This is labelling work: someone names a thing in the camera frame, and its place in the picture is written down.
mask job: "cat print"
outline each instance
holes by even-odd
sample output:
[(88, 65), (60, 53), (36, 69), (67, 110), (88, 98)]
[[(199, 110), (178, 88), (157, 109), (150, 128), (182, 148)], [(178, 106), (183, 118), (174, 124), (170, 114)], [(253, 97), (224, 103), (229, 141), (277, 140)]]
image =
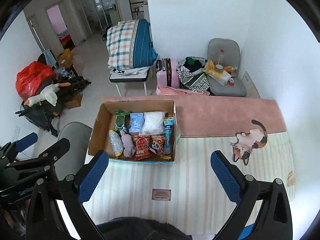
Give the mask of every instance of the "cat print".
[(233, 148), (233, 161), (243, 160), (247, 166), (252, 149), (260, 149), (267, 144), (268, 134), (266, 128), (257, 120), (251, 120), (252, 124), (258, 125), (259, 128), (251, 129), (249, 133), (237, 133), (237, 143), (230, 143)]

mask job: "metal screw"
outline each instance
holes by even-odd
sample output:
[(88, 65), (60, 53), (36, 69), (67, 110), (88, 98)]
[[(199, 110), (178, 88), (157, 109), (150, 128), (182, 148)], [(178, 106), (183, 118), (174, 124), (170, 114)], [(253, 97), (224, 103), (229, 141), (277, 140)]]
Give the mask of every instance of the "metal screw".
[(279, 184), (279, 185), (281, 185), (281, 184), (282, 184), (282, 180), (279, 179), (279, 178), (277, 178), (277, 179), (276, 179), (276, 183)]
[(252, 176), (252, 175), (246, 175), (246, 176), (245, 176), (245, 179), (246, 179), (247, 181), (253, 181), (253, 176)]
[(43, 182), (44, 182), (43, 179), (38, 179), (38, 180), (37, 180), (37, 184), (38, 184), (38, 185), (41, 185)]
[(66, 180), (67, 181), (72, 181), (74, 179), (75, 176), (73, 176), (72, 174), (69, 174), (66, 176)]

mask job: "tape roll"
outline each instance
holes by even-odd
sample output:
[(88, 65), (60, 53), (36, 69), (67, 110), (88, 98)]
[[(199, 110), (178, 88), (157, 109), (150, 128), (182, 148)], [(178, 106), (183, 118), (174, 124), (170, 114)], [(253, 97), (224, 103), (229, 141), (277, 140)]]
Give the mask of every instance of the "tape roll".
[(222, 72), (223, 72), (223, 66), (217, 64), (217, 65), (214, 66), (214, 70), (215, 70), (216, 72), (218, 72), (218, 73), (222, 73)]

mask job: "pink bag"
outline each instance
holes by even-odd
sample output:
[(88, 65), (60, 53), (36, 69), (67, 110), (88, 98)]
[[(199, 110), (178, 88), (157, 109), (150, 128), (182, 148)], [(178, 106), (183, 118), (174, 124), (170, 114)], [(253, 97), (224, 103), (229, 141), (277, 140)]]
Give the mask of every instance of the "pink bag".
[(163, 58), (156, 62), (157, 86), (180, 88), (177, 65), (178, 61), (170, 58)]
[(166, 96), (181, 96), (181, 95), (204, 95), (209, 96), (210, 93), (208, 91), (204, 92), (195, 92), (189, 89), (176, 89), (176, 88), (170, 88), (170, 87), (159, 87), (157, 86), (157, 95), (166, 95)]

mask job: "pink table mat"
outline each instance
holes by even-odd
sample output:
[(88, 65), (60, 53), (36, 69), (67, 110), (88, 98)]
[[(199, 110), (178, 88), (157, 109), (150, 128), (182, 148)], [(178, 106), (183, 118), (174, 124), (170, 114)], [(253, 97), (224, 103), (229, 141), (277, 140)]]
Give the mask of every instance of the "pink table mat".
[(173, 100), (182, 138), (226, 137), (257, 128), (261, 122), (268, 133), (285, 132), (286, 126), (274, 100), (218, 96), (104, 97), (103, 102), (121, 100)]

